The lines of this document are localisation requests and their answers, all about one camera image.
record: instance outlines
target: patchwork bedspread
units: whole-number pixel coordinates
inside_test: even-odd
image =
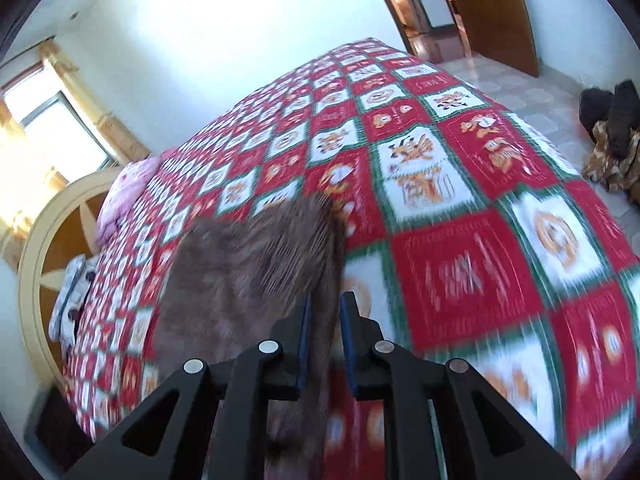
[[[65,371],[99,438],[158,382],[156,305],[197,216],[334,199],[344,289],[387,339],[462,356],[582,474],[632,437],[640,268],[574,168],[475,88],[377,40],[339,47],[182,145],[103,249]],[[382,478],[378,403],[334,383],[326,479]]]

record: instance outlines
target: curtain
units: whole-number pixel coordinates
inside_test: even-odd
[[[39,46],[44,67],[53,70],[62,82],[65,94],[78,105],[85,116],[94,124],[100,137],[105,141],[116,160],[122,164],[147,158],[148,148],[142,144],[113,113],[105,111],[79,74],[79,69],[53,41],[47,40]]]
[[[34,220],[66,184],[0,97],[0,255],[12,269]]]

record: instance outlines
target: door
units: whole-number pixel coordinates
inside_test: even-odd
[[[471,49],[538,77],[538,59],[524,0],[455,0]]]

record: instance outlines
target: folded brown garment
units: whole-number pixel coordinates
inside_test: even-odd
[[[210,364],[235,358],[267,338],[301,295],[311,294],[308,387],[298,402],[270,402],[270,479],[321,475],[329,350],[344,259],[344,230],[331,209],[331,199],[316,194],[247,222],[199,219],[178,248],[159,304],[154,349],[165,378],[193,357]]]

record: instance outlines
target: wooden headboard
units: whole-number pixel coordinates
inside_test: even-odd
[[[65,187],[33,224],[18,266],[18,313],[22,337],[43,384],[63,385],[59,343],[47,336],[66,264],[78,254],[99,252],[95,219],[120,168],[92,173]]]

